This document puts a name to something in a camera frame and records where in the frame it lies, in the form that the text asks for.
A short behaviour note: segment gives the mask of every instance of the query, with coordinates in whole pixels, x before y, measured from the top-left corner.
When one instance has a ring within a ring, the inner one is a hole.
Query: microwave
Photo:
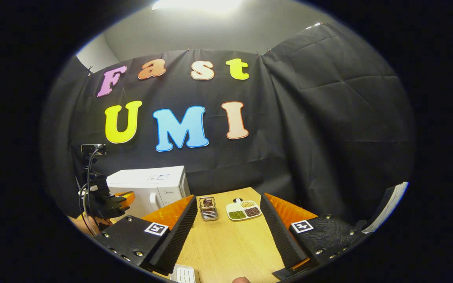
[[[133,191],[135,200],[125,215],[142,218],[159,208],[190,195],[185,167],[120,170],[106,178],[113,194]]]

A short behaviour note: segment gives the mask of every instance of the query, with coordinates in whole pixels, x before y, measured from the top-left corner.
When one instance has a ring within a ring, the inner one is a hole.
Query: blue letter m
[[[169,143],[171,136],[178,148],[182,148],[185,143],[186,133],[188,133],[188,147],[205,147],[209,140],[204,135],[203,114],[205,108],[202,106],[192,106],[185,112],[183,120],[178,122],[174,113],[169,109],[157,110],[153,117],[158,124],[158,152],[166,152],[172,149],[172,143]]]

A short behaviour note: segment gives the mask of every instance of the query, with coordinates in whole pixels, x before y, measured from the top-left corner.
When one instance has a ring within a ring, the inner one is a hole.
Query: green beans
[[[246,218],[246,216],[244,215],[244,213],[242,211],[230,211],[228,213],[228,215],[230,215],[230,218],[232,218],[232,219]]]

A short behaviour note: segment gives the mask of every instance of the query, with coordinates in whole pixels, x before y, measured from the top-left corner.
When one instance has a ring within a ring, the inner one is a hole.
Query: white tray
[[[169,274],[169,279],[178,283],[200,283],[198,273],[188,265],[174,265],[174,270],[172,274]]]
[[[252,201],[252,200],[245,200],[245,201],[241,201],[240,199],[236,199],[237,202],[234,202],[233,204],[227,204],[225,209],[226,209],[226,215],[228,215],[228,218],[230,218],[230,220],[233,220],[233,221],[239,221],[239,220],[246,220],[246,219],[250,219],[250,218],[254,218],[254,217],[258,217],[260,216],[262,213],[261,213],[261,209],[260,207],[256,204],[256,202]],[[248,206],[246,208],[243,208],[241,206],[242,203],[245,203],[245,202],[253,202],[253,206]],[[254,215],[254,216],[248,216],[246,214],[246,209],[249,209],[249,208],[257,208],[260,213],[257,214],[257,215]],[[244,218],[240,218],[240,219],[233,219],[230,217],[230,212],[234,212],[234,211],[242,211],[242,213],[244,213]]]

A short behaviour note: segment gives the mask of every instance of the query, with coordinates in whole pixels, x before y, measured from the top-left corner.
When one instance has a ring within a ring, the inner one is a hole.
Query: table surface
[[[238,197],[259,205],[261,195],[249,187],[202,195],[197,200],[200,197],[214,197],[218,219],[204,221],[199,208],[176,263],[193,267],[201,283],[232,283],[243,276],[252,283],[278,282],[272,272],[284,268],[284,264],[265,216],[232,221],[225,210],[225,206]]]

